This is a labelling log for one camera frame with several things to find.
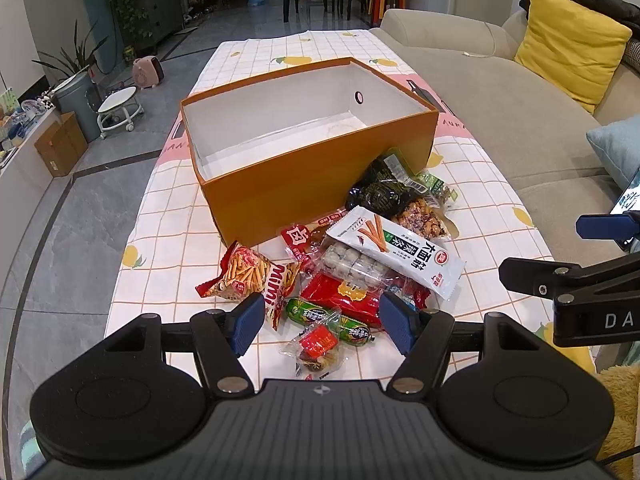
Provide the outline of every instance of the brown cardboard box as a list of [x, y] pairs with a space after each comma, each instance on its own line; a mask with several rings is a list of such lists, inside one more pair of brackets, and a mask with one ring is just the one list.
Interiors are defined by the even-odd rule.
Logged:
[[190, 96], [181, 110], [223, 242], [249, 247], [344, 206], [389, 148], [423, 169], [438, 120], [426, 101], [353, 58], [232, 82]]
[[62, 115], [62, 124], [52, 124], [35, 142], [36, 150], [53, 176], [65, 176], [87, 149], [73, 112]]

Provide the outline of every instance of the floor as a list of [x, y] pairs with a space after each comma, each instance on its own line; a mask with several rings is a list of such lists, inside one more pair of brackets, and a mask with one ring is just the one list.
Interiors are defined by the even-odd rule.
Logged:
[[[133, 132], [91, 143], [74, 174], [56, 178], [38, 206], [0, 296], [4, 460], [0, 478], [24, 477], [20, 430], [36, 387], [104, 335], [113, 287], [155, 159], [201, 70], [223, 41], [305, 30], [368, 28], [355, 3], [351, 20], [303, 2], [283, 23], [279, 2], [208, 14], [191, 34], [159, 48], [164, 82], [141, 92], [145, 115]], [[120, 80], [129, 78], [129, 71]]]

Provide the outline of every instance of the white snack package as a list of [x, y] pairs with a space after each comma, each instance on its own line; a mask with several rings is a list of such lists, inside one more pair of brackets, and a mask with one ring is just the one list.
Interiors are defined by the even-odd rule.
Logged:
[[326, 232], [448, 300], [464, 260], [401, 225], [356, 206]]

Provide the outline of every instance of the beige couch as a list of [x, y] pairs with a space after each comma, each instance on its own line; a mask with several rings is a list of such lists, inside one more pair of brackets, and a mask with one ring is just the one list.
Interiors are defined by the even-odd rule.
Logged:
[[556, 260], [586, 266], [621, 256], [614, 242], [581, 240], [575, 221], [581, 214], [609, 212], [621, 193], [585, 133], [640, 113], [640, 77], [618, 67], [591, 116], [512, 61], [526, 28], [524, 11], [497, 27], [393, 9], [372, 33], [465, 123], [524, 202]]

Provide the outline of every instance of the red circular logo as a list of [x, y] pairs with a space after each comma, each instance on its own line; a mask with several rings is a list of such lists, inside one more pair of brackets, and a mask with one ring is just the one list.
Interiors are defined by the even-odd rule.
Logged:
[[447, 254], [447, 251], [438, 251], [436, 253], [436, 263], [437, 264], [444, 265], [444, 264], [447, 263], [448, 259], [449, 259], [449, 255]]

